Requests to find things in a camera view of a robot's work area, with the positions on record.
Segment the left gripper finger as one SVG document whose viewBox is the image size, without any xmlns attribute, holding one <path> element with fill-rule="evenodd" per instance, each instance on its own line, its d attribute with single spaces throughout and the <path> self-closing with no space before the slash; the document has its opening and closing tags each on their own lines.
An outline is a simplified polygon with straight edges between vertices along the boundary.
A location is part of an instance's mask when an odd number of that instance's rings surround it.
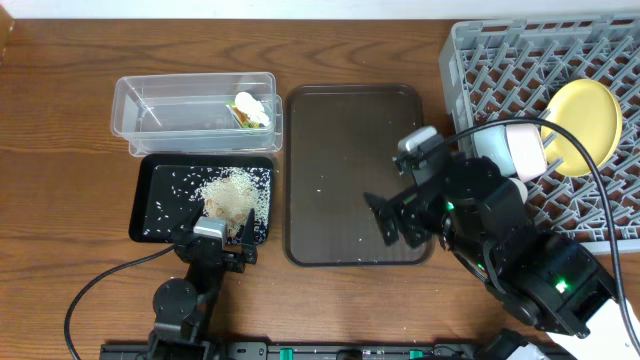
<svg viewBox="0 0 640 360">
<path fill-rule="evenodd" d="M 244 225 L 244 230 L 241 237 L 241 245 L 244 250 L 256 249 L 254 226 L 255 226 L 255 210 L 251 208 L 249 211 L 246 223 Z"/>
<path fill-rule="evenodd" d="M 185 217 L 179 221 L 179 244 L 185 245 L 192 241 L 194 227 L 203 214 L 204 205 L 200 203 L 191 209 Z"/>
</svg>

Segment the blue bowl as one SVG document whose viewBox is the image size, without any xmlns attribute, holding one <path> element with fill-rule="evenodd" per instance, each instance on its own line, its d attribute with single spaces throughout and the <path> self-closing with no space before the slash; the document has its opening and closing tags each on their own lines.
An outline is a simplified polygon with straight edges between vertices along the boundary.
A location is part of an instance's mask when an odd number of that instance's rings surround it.
<svg viewBox="0 0 640 360">
<path fill-rule="evenodd" d="M 475 133 L 473 142 L 477 155 L 493 161 L 502 176 L 509 177 L 516 174 L 504 126 L 491 127 Z"/>
</svg>

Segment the white cup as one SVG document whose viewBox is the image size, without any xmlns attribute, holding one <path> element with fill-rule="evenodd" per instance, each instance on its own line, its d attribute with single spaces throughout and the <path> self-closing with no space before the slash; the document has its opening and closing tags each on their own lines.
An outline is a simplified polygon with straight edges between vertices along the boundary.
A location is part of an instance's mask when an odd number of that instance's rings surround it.
<svg viewBox="0 0 640 360">
<path fill-rule="evenodd" d="M 528 198 L 528 190 L 525 184 L 518 178 L 510 178 L 510 181 L 512 181 L 516 185 L 521 201 L 522 203 L 525 203 Z"/>
</svg>

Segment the pink bowl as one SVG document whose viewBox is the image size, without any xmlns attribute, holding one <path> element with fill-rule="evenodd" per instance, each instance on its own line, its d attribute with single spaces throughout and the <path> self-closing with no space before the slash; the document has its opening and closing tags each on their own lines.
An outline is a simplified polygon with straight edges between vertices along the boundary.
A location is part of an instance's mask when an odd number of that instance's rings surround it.
<svg viewBox="0 0 640 360">
<path fill-rule="evenodd" d="M 506 137 L 518 178 L 526 183 L 547 170 L 544 147 L 533 124 L 506 126 Z"/>
</svg>

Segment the white tissue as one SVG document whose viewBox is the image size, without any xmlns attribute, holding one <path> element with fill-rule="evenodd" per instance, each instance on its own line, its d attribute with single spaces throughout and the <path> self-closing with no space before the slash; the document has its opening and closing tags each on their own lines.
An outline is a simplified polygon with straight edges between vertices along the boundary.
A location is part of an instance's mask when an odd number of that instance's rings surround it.
<svg viewBox="0 0 640 360">
<path fill-rule="evenodd" d="M 262 103 L 256 100 L 248 92 L 239 92 L 235 96 L 235 107 L 245 116 L 248 120 L 264 127 L 269 126 L 271 123 L 270 117 L 266 114 L 266 110 Z"/>
</svg>

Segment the yellow plate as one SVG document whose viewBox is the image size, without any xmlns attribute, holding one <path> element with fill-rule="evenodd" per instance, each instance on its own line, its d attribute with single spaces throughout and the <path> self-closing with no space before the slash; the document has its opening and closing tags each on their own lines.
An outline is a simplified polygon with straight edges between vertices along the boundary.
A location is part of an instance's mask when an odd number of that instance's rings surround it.
<svg viewBox="0 0 640 360">
<path fill-rule="evenodd" d="M 603 84 L 579 79 L 563 86 L 549 101 L 545 120 L 571 133 L 587 150 L 598 168 L 616 150 L 622 133 L 621 106 Z M 590 169 L 576 148 L 557 135 L 545 148 L 548 163 L 561 159 L 556 168 L 562 176 L 580 177 Z"/>
</svg>

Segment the green snack wrapper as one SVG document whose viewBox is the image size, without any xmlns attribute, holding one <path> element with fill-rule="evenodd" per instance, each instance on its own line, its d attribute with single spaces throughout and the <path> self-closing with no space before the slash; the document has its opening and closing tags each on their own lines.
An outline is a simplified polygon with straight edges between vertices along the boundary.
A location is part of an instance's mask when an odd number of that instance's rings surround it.
<svg viewBox="0 0 640 360">
<path fill-rule="evenodd" d="M 266 128 L 271 124 L 271 119 L 263 110 L 255 109 L 246 113 L 235 103 L 226 103 L 225 106 L 240 128 Z"/>
</svg>

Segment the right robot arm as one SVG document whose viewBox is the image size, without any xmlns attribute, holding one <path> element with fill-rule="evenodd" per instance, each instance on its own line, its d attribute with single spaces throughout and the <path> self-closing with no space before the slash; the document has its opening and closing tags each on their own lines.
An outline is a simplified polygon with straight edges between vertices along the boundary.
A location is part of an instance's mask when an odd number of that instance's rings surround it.
<svg viewBox="0 0 640 360">
<path fill-rule="evenodd" d="M 636 359 L 614 277 L 582 245 L 537 227 L 522 188 L 490 159 L 441 150 L 391 199 L 367 193 L 386 244 L 438 240 L 526 326 L 577 359 Z"/>
</svg>

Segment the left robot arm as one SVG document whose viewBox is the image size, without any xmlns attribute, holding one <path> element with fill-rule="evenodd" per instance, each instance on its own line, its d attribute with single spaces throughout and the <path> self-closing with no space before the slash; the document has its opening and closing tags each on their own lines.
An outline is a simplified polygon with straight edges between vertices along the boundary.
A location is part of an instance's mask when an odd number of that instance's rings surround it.
<svg viewBox="0 0 640 360">
<path fill-rule="evenodd" d="M 188 265 L 183 278 L 163 283 L 153 297 L 156 318 L 144 357 L 150 360 L 225 359 L 227 349 L 208 338 L 212 312 L 224 275 L 242 273 L 257 262 L 254 236 L 255 211 L 248 213 L 241 236 L 241 250 L 226 250 L 226 222 L 205 217 L 197 207 L 171 232 L 174 252 Z"/>
</svg>

